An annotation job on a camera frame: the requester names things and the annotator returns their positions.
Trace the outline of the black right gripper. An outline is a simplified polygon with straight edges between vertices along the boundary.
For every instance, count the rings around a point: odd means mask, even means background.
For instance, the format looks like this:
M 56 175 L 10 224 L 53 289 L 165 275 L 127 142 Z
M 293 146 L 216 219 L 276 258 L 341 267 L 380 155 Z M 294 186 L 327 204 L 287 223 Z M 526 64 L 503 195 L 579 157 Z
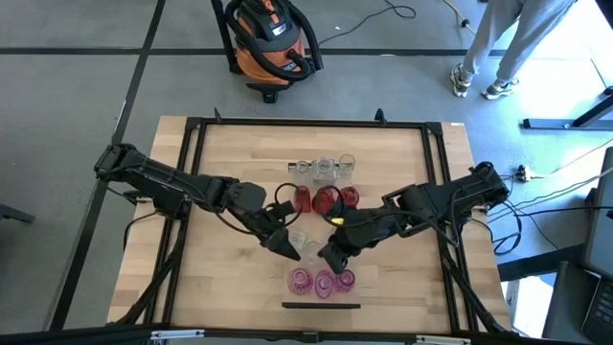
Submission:
M 336 230 L 317 255 L 324 258 L 334 274 L 346 270 L 349 257 L 358 256 L 365 248 L 374 248 L 383 240 L 397 234 L 400 223 L 395 215 L 385 210 L 345 210 Z

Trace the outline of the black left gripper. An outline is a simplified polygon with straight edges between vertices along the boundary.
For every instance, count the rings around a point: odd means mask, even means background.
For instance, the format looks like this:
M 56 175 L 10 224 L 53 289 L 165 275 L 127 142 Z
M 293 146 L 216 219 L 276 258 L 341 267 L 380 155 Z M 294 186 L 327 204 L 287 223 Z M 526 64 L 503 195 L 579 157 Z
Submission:
M 269 251 L 299 262 L 301 256 L 290 243 L 284 225 L 287 216 L 296 213 L 290 201 L 264 205 L 266 191 L 250 182 L 229 186 L 224 193 L 226 209 Z

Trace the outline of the short pink glass vase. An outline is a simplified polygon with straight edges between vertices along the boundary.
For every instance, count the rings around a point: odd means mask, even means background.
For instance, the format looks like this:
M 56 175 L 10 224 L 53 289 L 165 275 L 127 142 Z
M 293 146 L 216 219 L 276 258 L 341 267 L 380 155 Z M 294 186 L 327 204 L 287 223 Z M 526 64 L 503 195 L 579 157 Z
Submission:
M 355 275 L 349 269 L 344 270 L 334 277 L 334 288 L 337 292 L 348 293 L 354 288 L 354 285 Z

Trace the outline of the clear crackle glass decanter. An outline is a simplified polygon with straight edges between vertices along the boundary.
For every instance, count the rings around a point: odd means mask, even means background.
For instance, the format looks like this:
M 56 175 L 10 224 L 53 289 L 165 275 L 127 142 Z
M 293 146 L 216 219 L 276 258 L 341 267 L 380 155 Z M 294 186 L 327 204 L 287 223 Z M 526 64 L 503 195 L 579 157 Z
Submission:
M 313 183 L 320 186 L 332 185 L 336 181 L 336 164 L 331 158 L 320 157 L 312 162 Z

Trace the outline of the tall pink ribbed glass vase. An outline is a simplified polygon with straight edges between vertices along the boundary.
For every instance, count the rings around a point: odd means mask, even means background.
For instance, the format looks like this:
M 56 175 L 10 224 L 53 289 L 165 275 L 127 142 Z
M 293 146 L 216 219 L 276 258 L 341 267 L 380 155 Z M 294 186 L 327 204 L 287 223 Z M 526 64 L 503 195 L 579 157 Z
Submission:
M 313 277 L 305 268 L 294 268 L 288 273 L 287 287 L 296 295 L 309 294 L 313 287 Z

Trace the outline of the round red glass vase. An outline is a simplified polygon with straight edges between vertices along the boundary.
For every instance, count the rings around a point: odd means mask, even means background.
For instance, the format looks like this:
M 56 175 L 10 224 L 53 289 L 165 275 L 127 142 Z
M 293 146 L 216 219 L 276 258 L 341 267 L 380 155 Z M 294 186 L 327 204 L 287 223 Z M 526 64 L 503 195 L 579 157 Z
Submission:
M 311 200 L 312 211 L 320 216 L 327 215 L 335 206 L 337 193 L 333 188 L 321 188 Z

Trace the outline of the clear round cut-glass vase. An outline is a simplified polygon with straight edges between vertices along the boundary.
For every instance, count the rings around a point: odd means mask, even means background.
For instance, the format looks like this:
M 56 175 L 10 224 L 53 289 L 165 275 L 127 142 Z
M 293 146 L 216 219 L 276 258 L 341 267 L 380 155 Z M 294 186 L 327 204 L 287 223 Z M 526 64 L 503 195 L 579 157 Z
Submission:
M 319 261 L 318 252 L 321 250 L 323 245 L 317 241 L 310 241 L 306 243 L 301 252 L 301 261 L 306 265 L 316 265 Z

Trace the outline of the clear wide-mouth glass vase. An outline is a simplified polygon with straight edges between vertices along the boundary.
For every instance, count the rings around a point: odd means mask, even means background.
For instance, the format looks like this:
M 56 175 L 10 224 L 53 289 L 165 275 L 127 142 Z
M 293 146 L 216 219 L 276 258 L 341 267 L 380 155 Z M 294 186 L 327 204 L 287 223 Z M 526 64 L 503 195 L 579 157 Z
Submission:
M 355 157 L 350 153 L 342 154 L 338 159 L 337 178 L 338 180 L 350 180 L 356 165 Z

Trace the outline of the red pleated glass vase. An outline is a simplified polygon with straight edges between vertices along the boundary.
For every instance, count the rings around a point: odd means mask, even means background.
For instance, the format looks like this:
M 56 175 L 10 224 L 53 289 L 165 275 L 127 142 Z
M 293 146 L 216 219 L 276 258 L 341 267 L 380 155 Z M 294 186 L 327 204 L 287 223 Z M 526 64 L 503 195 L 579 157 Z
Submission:
M 293 206 L 297 213 L 311 212 L 310 189 L 307 186 L 299 186 L 294 193 Z

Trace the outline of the grey table foot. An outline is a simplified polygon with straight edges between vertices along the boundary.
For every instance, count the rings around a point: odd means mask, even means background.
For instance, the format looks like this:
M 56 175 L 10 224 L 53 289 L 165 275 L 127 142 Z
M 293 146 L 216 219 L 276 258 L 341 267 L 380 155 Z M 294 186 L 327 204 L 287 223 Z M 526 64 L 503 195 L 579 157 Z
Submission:
M 13 219 L 24 223 L 32 223 L 35 216 L 0 203 L 0 219 Z

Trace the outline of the dark monitor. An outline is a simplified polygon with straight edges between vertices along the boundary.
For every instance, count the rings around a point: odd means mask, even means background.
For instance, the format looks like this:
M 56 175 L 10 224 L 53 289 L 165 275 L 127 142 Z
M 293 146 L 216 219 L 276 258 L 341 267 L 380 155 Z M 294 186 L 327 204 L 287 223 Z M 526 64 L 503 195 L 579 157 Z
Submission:
M 583 259 L 600 279 L 581 330 L 596 345 L 613 345 L 613 147 L 605 151 L 602 171 Z

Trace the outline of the small clear square glass bottle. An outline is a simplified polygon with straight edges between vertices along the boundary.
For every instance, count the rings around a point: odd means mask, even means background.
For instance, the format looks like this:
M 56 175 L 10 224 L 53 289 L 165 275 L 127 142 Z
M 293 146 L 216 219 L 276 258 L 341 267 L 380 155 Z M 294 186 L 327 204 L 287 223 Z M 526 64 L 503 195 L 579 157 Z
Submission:
M 288 239 L 296 250 L 301 251 L 307 244 L 308 233 L 301 230 L 290 229 L 288 231 Z

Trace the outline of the black desk foot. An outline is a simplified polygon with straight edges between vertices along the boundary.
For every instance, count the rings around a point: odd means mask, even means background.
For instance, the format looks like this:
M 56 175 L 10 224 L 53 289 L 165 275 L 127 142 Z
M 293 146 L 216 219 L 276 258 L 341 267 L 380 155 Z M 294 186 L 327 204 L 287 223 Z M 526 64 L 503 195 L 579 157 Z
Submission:
M 613 120 L 603 117 L 613 113 L 613 86 L 602 91 L 603 98 L 590 109 L 571 119 L 526 118 L 522 121 L 524 129 L 543 130 L 601 130 L 613 131 Z

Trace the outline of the person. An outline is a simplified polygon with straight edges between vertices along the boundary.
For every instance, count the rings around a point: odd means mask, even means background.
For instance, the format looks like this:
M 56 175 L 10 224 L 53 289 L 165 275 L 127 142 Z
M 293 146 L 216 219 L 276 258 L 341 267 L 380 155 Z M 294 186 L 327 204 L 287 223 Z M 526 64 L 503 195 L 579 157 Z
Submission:
M 450 71 L 452 94 L 464 98 L 495 43 L 512 25 L 516 31 L 502 56 L 496 78 L 483 92 L 487 100 L 513 93 L 516 74 L 542 40 L 566 17 L 578 0 L 488 0 L 473 42 L 462 62 Z

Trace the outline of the small clear glass vase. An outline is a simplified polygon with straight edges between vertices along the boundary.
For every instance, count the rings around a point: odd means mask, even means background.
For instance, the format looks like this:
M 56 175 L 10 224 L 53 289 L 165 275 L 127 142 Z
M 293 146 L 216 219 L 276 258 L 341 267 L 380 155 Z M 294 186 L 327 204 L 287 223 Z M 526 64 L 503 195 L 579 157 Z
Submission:
M 298 161 L 288 168 L 292 182 L 297 186 L 309 187 L 312 183 L 311 167 L 307 161 Z

